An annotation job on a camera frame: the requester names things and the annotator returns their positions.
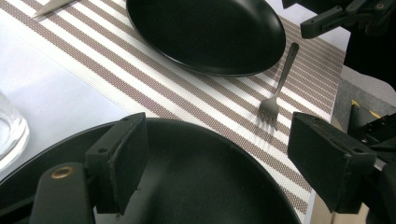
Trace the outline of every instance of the table surface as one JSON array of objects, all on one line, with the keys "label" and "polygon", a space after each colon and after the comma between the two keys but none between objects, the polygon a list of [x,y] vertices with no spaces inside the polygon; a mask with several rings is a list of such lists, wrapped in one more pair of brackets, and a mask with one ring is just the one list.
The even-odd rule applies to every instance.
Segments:
[{"label": "table surface", "polygon": [[[314,14],[267,1],[284,24],[287,48],[291,41],[301,46],[278,100],[280,128],[275,131],[260,123],[256,111],[260,101],[274,92],[286,53],[273,68],[256,76],[202,76],[168,62],[138,39],[121,10],[123,0],[81,0],[45,20],[30,19],[47,2],[6,0],[0,6],[0,90],[31,129],[27,148],[0,179],[74,133],[146,112],[148,117],[192,122],[234,141],[267,169],[304,220],[311,188],[287,158],[290,118],[293,111],[303,111],[330,120],[348,32],[339,28],[303,40],[296,24]],[[88,29],[89,17],[103,26],[90,21]],[[54,32],[63,32],[65,39]],[[91,34],[97,33],[101,37],[93,41]],[[76,59],[76,52],[67,53],[67,48],[85,56]],[[119,61],[125,58],[130,61],[122,67]],[[89,63],[106,63],[108,76]]]}]

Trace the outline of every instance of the fork handle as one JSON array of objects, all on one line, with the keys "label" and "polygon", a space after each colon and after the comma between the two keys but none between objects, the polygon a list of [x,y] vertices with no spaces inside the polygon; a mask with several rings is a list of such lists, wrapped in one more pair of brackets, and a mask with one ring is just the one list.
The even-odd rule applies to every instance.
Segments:
[{"label": "fork handle", "polygon": [[296,58],[298,49],[299,49],[299,45],[297,43],[294,43],[294,42],[291,43],[289,52],[288,52],[288,57],[286,58],[285,65],[283,66],[282,75],[280,76],[280,80],[277,84],[276,91],[274,93],[275,97],[279,96],[280,90],[282,89],[283,84],[285,84],[285,81],[286,81],[286,78],[288,77],[291,66],[293,65],[294,59]]}]

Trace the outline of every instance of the knife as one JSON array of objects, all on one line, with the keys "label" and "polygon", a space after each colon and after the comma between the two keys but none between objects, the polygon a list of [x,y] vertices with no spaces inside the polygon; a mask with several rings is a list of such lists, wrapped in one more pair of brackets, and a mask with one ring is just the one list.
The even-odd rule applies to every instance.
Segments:
[{"label": "knife", "polygon": [[49,14],[52,11],[55,11],[56,9],[63,7],[69,3],[72,3],[76,0],[49,0],[49,2],[44,5],[40,10],[38,10],[35,15],[33,15],[33,19],[42,17],[44,15]]}]

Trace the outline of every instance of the striped placemat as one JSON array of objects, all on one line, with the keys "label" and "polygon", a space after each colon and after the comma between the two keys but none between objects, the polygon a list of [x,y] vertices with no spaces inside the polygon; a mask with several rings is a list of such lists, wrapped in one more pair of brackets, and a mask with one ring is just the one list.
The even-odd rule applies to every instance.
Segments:
[{"label": "striped placemat", "polygon": [[297,42],[300,51],[278,99],[275,131],[260,122],[257,110],[275,91],[287,50],[279,63],[256,76],[198,75],[145,43],[129,22],[124,0],[80,0],[47,19],[32,20],[47,2],[2,0],[0,20],[131,114],[180,119],[231,139],[266,168],[304,219],[311,188],[287,156],[291,115],[302,111],[330,120],[342,50],[319,38],[301,39],[299,27],[281,18],[286,49]]}]

